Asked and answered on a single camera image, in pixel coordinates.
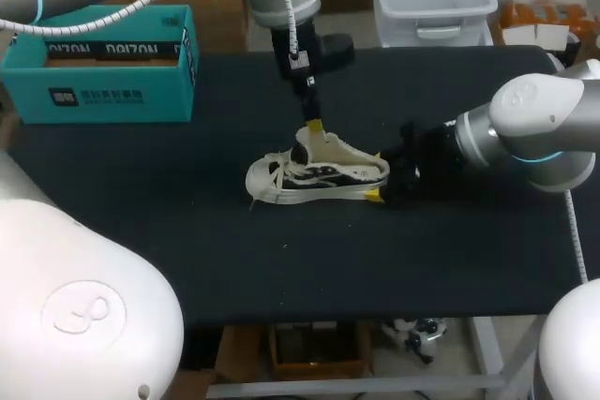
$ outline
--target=metal frame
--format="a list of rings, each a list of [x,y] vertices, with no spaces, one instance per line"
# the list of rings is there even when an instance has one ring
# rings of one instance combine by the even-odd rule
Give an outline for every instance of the metal frame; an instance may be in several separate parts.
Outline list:
[[[529,375],[527,368],[534,359],[545,320],[540,316],[533,321],[514,354],[504,364],[491,318],[471,318],[472,340],[481,375],[218,384],[209,388],[206,398],[485,389],[486,400],[524,400],[533,379],[531,376],[521,378]]]

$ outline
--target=white cable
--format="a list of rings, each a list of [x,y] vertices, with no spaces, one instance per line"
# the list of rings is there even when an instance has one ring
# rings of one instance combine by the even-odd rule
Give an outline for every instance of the white cable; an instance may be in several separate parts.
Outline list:
[[[296,32],[296,18],[293,14],[292,0],[283,0],[285,9],[288,12],[288,27],[290,28],[290,54],[298,54],[298,35]]]
[[[127,16],[147,7],[156,0],[138,0],[131,5],[124,7],[116,13],[98,19],[93,22],[87,22],[80,25],[71,25],[70,27],[39,27],[36,25],[25,25],[12,21],[0,19],[0,30],[6,29],[17,33],[26,33],[27,35],[37,35],[43,37],[69,37],[89,33],[106,27],[115,22],[125,19]],[[298,41],[296,34],[296,20],[293,14],[292,0],[284,0],[285,8],[288,12],[288,24],[290,27],[290,53],[296,55],[298,52]]]
[[[588,282],[588,273],[585,269],[585,260],[583,259],[583,252],[581,251],[581,241],[579,240],[578,231],[578,220],[575,216],[575,205],[573,204],[573,197],[571,196],[571,191],[564,192],[564,200],[566,202],[566,212],[569,216],[569,225],[571,226],[571,240],[573,241],[573,248],[575,249],[575,257],[577,258],[579,276],[581,277],[581,283],[585,284]]]

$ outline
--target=sneaker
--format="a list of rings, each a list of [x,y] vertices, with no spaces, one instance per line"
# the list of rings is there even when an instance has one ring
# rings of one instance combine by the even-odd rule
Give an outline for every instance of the sneaker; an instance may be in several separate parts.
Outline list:
[[[388,163],[354,149],[333,133],[301,128],[288,152],[268,154],[246,175],[247,192],[267,203],[296,204],[320,199],[366,200],[383,185]]]

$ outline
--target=shoelace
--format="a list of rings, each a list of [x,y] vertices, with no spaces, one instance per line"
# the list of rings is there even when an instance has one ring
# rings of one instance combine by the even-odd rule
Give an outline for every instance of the shoelace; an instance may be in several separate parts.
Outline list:
[[[281,194],[281,191],[283,190],[283,180],[285,179],[286,175],[288,177],[294,177],[295,175],[308,174],[308,170],[304,169],[303,166],[294,163],[290,159],[291,155],[292,152],[288,151],[278,154],[267,154],[264,156],[264,159],[269,165],[276,163],[277,168],[273,170],[273,173],[271,173],[271,176],[265,182],[264,189],[261,190],[259,196],[254,198],[252,205],[256,200],[260,200],[264,194],[266,194],[266,192],[272,188],[273,184],[275,184],[275,190],[277,192],[275,203],[278,203],[279,194]]]

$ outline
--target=black table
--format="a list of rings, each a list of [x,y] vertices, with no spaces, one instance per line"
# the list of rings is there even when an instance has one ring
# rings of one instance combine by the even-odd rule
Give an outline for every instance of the black table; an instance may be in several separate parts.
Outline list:
[[[360,51],[319,79],[322,113],[374,153],[410,118],[437,125],[517,75],[553,70],[537,48]],[[544,314],[578,284],[563,197],[510,168],[465,200],[250,211],[246,171],[292,145],[299,106],[272,54],[205,56],[198,80],[190,124],[25,126],[11,151],[67,213],[156,265],[188,326]],[[585,249],[598,242],[600,185],[581,192]]]

